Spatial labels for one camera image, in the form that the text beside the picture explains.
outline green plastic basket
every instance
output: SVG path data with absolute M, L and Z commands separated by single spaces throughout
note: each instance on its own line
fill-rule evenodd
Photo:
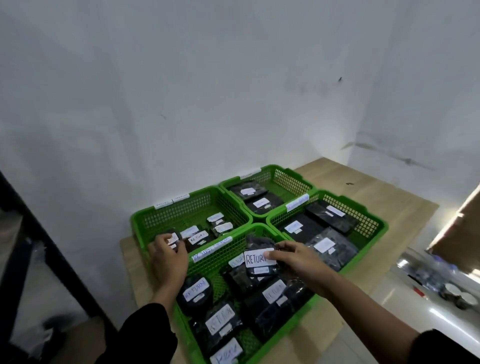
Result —
M 155 209 L 149 207 L 137 211 L 132 215 L 132 228 L 137 236 L 140 247 L 147 251 L 147 246 L 161 232 L 167 229 L 183 231 L 193 225 L 207 224 L 207 217 L 222 212 L 226 220 L 237 226 L 232 232 L 250 225 L 252 217 L 245 208 L 234 198 L 217 186 L 205 187 L 192 192 L 190 197 L 169 206 Z M 225 236 L 205 244 L 190 252 L 190 256 L 201 251 Z
M 246 247 L 245 237 L 253 233 L 255 236 L 266 236 L 273 239 L 276 243 L 284 240 L 284 236 L 276 229 L 271 229 L 265 224 L 254 223 L 245 228 L 239 229 L 229 234 L 232 237 L 231 242 L 225 244 L 218 250 L 203 259 L 193 261 L 194 257 L 190 257 L 190 265 L 187 276 L 195 273 L 201 273 L 207 277 L 213 284 L 214 302 L 226 292 L 229 291 L 228 285 L 219 274 L 221 267 L 228 264 L 228 261 L 243 253 Z M 313 296 L 277 333 L 265 344 L 254 336 L 249 328 L 243 329 L 238 335 L 238 342 L 243 348 L 242 354 L 238 357 L 240 364 L 256 364 L 270 349 L 286 334 L 288 334 L 300 321 L 300 319 L 311 309 L 318 300 L 318 296 Z M 234 300 L 237 311 L 240 310 L 240 302 Z M 188 324 L 189 318 L 186 317 L 178 306 L 175 307 L 174 317 L 179 324 L 182 338 L 184 339 L 187 351 L 193 364 L 210 364 L 200 351 L 200 347 L 192 334 Z
M 253 213 L 247 205 L 235 195 L 228 188 L 240 183 L 242 180 L 255 180 L 263 185 L 270 192 L 281 197 L 284 204 L 278 206 L 265 214 L 258 215 Z M 301 175 L 291 170 L 290 168 L 282 168 L 275 164 L 262 167 L 261 170 L 255 174 L 248 174 L 246 176 L 237 176 L 220 183 L 220 187 L 229 193 L 236 201 L 240 202 L 245 210 L 253 216 L 255 222 L 265 222 L 265 218 L 269 215 L 276 215 L 281 211 L 285 205 L 303 194 L 312 195 L 316 188 L 313 184 L 306 181 Z
M 287 208 L 285 206 L 282 206 L 274 214 L 271 214 L 267 217 L 266 223 L 270 228 L 283 235 L 285 239 L 295 240 L 287 233 L 287 231 L 277 230 L 276 226 L 291 216 L 299 212 L 304 212 L 305 206 L 317 200 L 325 200 L 330 205 L 359 220 L 359 224 L 348 235 L 348 239 L 359 249 L 359 253 L 340 271 L 340 273 L 345 274 L 352 267 L 354 267 L 355 264 L 360 261 L 365 254 L 367 254 L 368 250 L 380 239 L 380 237 L 387 232 L 388 224 L 381 218 L 369 213 L 365 206 L 349 199 L 346 196 L 337 196 L 325 190 L 316 191 L 311 195 L 308 202 L 305 202 L 289 212 L 287 212 Z

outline hand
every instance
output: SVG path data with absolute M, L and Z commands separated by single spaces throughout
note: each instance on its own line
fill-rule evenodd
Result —
M 281 250 L 264 252 L 265 258 L 285 262 L 312 291 L 325 297 L 336 272 L 302 243 L 285 240 L 277 246 Z
M 152 267 L 160 287 L 169 287 L 177 294 L 182 287 L 183 281 L 187 276 L 188 253 L 185 243 L 178 240 L 177 252 L 168 245 L 168 239 L 172 234 L 162 234 L 155 237 L 155 241 L 148 246 L 148 251 L 152 257 Z

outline wooden table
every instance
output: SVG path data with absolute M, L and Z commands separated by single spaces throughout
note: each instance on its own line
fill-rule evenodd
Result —
M 438 208 L 431 201 L 326 158 L 306 164 L 296 171 L 317 188 L 345 195 L 388 222 L 387 233 L 346 274 L 366 293 L 372 292 Z M 145 267 L 133 237 L 121 240 L 120 244 L 140 307 L 152 297 L 156 279 Z M 301 323 L 262 359 L 262 363 L 314 363 L 340 332 L 343 324 L 336 309 L 327 300 L 320 300 Z M 186 362 L 184 348 L 180 347 L 172 363 Z

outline wall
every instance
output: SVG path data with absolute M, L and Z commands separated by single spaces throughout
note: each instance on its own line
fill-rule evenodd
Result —
M 402 1 L 348 165 L 437 202 L 425 249 L 480 182 L 480 3 Z
M 4 0 L 0 170 L 119 325 L 133 212 L 269 163 L 346 163 L 397 3 Z

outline handwritten label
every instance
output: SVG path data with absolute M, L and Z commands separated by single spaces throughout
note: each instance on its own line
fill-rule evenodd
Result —
M 244 261 L 245 261 L 244 255 L 243 255 L 243 253 L 241 253 L 240 255 L 237 255 L 235 258 L 233 258 L 232 260 L 230 260 L 230 261 L 228 262 L 228 264 L 229 264 L 232 268 L 235 268 L 235 267 L 241 266 Z
M 190 302 L 195 296 L 205 291 L 208 287 L 210 287 L 210 285 L 206 278 L 202 277 L 193 286 L 187 288 L 183 292 L 183 297 L 185 298 L 185 301 Z
M 203 258 L 205 258 L 206 256 L 209 256 L 210 254 L 216 252 L 218 249 L 220 249 L 222 246 L 224 245 L 227 245 L 228 243 L 232 242 L 233 241 L 233 238 L 231 236 L 228 236 L 226 237 L 225 239 L 223 240 L 220 240 L 218 243 L 216 244 L 213 244 L 212 246 L 206 248 L 205 250 L 202 250 L 201 252 L 195 254 L 193 257 L 192 257 L 192 260 L 194 263 L 197 263 L 199 262 L 200 260 L 202 260 Z
M 236 338 L 233 338 L 210 357 L 210 362 L 212 364 L 232 364 L 237 356 L 242 353 L 243 349 L 241 348 L 239 342 Z
M 190 197 L 190 194 L 183 194 L 182 196 L 175 197 L 172 200 L 173 200 L 173 203 L 175 203 L 175 202 L 179 202 L 181 200 L 186 200 L 189 197 Z
M 270 272 L 268 267 L 257 267 L 253 269 L 253 274 L 265 274 Z
M 335 207 L 333 207 L 332 205 L 328 205 L 328 206 L 327 206 L 327 210 L 330 210 L 330 211 L 336 213 L 336 214 L 339 215 L 340 217 L 345 216 L 345 212 L 340 211 L 338 208 L 335 208 Z
M 218 310 L 211 318 L 205 321 L 208 331 L 215 335 L 225 324 L 235 317 L 235 312 L 229 304 L 226 304 Z
M 291 224 L 288 224 L 285 227 L 285 230 L 288 231 L 288 232 L 294 232 L 294 231 L 300 229 L 302 226 L 303 226 L 303 224 L 301 224 L 301 223 L 299 223 L 298 221 L 295 220 Z
M 276 260 L 270 260 L 264 257 L 264 252 L 269 252 L 274 248 L 247 250 L 243 252 L 245 255 L 245 266 L 247 268 L 274 266 Z
M 231 222 L 226 222 L 225 224 L 218 225 L 215 227 L 215 230 L 220 233 L 230 229 L 233 229 L 233 224 Z
M 281 306 L 285 301 L 287 301 L 288 298 L 286 296 L 282 296 L 280 297 L 277 301 L 276 301 L 276 304 L 278 304 L 279 306 Z
M 167 239 L 169 245 L 177 242 L 178 240 L 179 240 L 179 237 L 177 236 L 176 232 L 172 234 L 172 237 L 170 239 Z
M 190 226 L 188 229 L 185 229 L 180 233 L 182 238 L 190 238 L 192 235 L 198 232 L 198 227 L 196 225 Z
M 244 188 L 243 190 L 240 190 L 240 193 L 245 195 L 245 194 L 254 194 L 255 193 L 255 189 L 254 188 Z
M 249 173 L 247 173 L 247 174 L 244 174 L 244 175 L 240 176 L 240 179 L 241 179 L 241 180 L 244 180 L 245 178 L 249 178 L 249 177 L 253 176 L 254 174 L 257 174 L 257 173 L 259 173 L 259 172 L 261 172 L 261 171 L 262 171 L 261 168 L 257 168 L 257 169 L 255 169 L 255 170 L 253 170 L 252 172 L 249 172 Z
M 293 210 L 294 208 L 297 208 L 298 206 L 300 206 L 301 204 L 304 204 L 305 202 L 307 202 L 309 200 L 309 196 L 308 194 L 303 194 L 302 196 L 300 196 L 299 198 L 289 202 L 287 204 L 287 212 L 290 212 L 291 210 Z
M 333 241 L 328 238 L 324 238 L 320 240 L 317 244 L 315 244 L 313 247 L 323 254 L 334 245 L 335 243 Z
M 190 242 L 190 244 L 192 245 L 195 245 L 196 243 L 198 243 L 200 240 L 202 240 L 203 238 L 206 238 L 208 236 L 208 232 L 206 232 L 205 230 L 201 231 L 201 232 L 198 232 L 196 233 L 194 236 L 192 236 L 191 238 L 188 238 L 188 241 Z
M 215 215 L 207 217 L 208 222 L 214 222 L 217 221 L 219 218 L 222 218 L 223 214 L 221 212 L 216 213 Z
M 279 279 L 270 287 L 268 287 L 265 291 L 263 291 L 262 294 L 264 295 L 268 303 L 272 304 L 280 298 L 285 288 L 286 284 L 281 279 Z
M 261 198 L 260 200 L 258 201 L 255 201 L 253 204 L 255 205 L 255 207 L 262 207 L 263 205 L 266 205 L 268 204 L 270 201 L 268 201 L 265 197 L 264 198 Z
M 228 334 L 232 330 L 232 324 L 228 323 L 225 325 L 223 329 L 221 329 L 218 333 L 220 334 L 221 337 L 224 337 L 226 334 Z
M 167 201 L 162 201 L 158 202 L 154 205 L 155 209 L 158 210 L 159 208 L 163 208 L 165 206 L 169 206 L 173 204 L 173 200 L 167 200 Z
M 196 297 L 193 299 L 193 301 L 194 301 L 195 303 L 197 303 L 198 301 L 200 301 L 200 300 L 201 300 L 202 298 L 204 298 L 204 297 L 205 297 L 205 293 L 200 293 L 198 296 L 196 296 Z

